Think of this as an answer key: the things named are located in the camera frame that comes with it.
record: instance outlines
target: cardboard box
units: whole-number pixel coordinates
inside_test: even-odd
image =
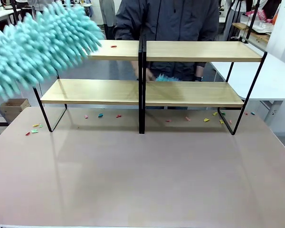
[[[30,107],[28,99],[9,99],[0,105],[0,110],[9,121],[13,121],[26,107]]]

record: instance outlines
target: navy jacket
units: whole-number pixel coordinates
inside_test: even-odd
[[[212,41],[219,27],[219,0],[122,0],[116,14],[115,39]],[[195,65],[206,63],[153,62],[155,76],[195,79]]]

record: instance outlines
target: person's right hand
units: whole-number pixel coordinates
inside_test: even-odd
[[[135,71],[135,75],[138,78],[138,61],[131,61],[133,69]],[[146,81],[155,81],[155,77],[150,71],[150,69],[146,69]]]

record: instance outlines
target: two-tier shelf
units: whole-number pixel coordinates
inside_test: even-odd
[[[52,132],[67,109],[67,104],[139,105],[139,133],[145,129],[146,106],[217,107],[231,134],[235,134],[248,99],[267,53],[263,56],[239,42],[222,41],[126,41],[102,40],[102,47],[88,55],[92,60],[139,61],[139,80],[59,79],[38,103]],[[231,62],[226,82],[148,82],[145,74],[147,62]],[[245,101],[235,93],[228,80],[234,62],[260,62]],[[51,127],[42,104],[64,104],[65,110],[58,122]],[[220,108],[241,108],[232,130]]]

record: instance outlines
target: shelf board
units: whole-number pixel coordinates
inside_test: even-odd
[[[261,59],[242,42],[147,41],[150,62],[260,62]]]
[[[97,52],[89,53],[92,60],[138,60],[139,42],[135,40],[100,40],[102,47]]]
[[[41,98],[46,104],[138,105],[138,82],[58,79]],[[242,107],[228,83],[149,82],[147,106]]]
[[[242,107],[243,101],[225,82],[149,82],[146,105]]]

